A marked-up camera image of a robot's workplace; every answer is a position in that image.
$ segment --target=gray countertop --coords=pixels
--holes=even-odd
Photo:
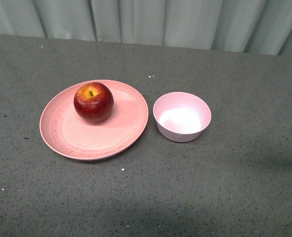
[[[136,88],[148,123],[114,157],[63,157],[41,114],[93,79]],[[191,142],[156,127],[172,91],[211,109]],[[292,57],[0,35],[0,236],[292,236]]]

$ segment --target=curtain fold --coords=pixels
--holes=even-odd
[[[292,0],[0,0],[0,34],[292,56]]]

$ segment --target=bowl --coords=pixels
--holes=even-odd
[[[189,142],[207,128],[211,120],[208,105],[186,92],[171,92],[154,104],[153,114],[158,130],[174,142]]]

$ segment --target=apple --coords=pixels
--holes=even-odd
[[[114,98],[107,86],[99,82],[90,82],[77,90],[73,104],[78,115],[85,121],[100,123],[111,115]]]

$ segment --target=plate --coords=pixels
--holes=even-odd
[[[106,85],[114,97],[111,116],[99,125],[84,121],[73,105],[77,90],[93,81]],[[40,132],[43,140],[65,157],[95,160],[114,156],[132,145],[146,127],[148,106],[135,88],[114,80],[93,81],[63,90],[42,113]]]

